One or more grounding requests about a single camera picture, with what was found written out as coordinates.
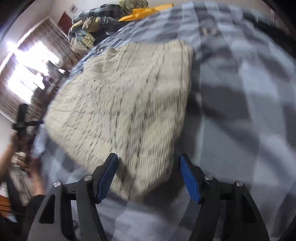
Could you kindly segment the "person's left hand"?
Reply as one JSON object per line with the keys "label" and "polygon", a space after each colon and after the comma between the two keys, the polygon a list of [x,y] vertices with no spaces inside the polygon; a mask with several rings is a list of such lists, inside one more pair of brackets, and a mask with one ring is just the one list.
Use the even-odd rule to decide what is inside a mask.
{"label": "person's left hand", "polygon": [[[9,143],[1,156],[1,183],[9,173],[13,156],[15,153],[19,152],[19,149],[27,148],[29,139],[30,137],[19,138],[16,133],[11,135]],[[40,160],[29,159],[27,161],[17,161],[16,163],[20,165],[23,170],[26,170],[29,173],[32,183],[33,196],[46,195],[44,182],[40,174]]]}

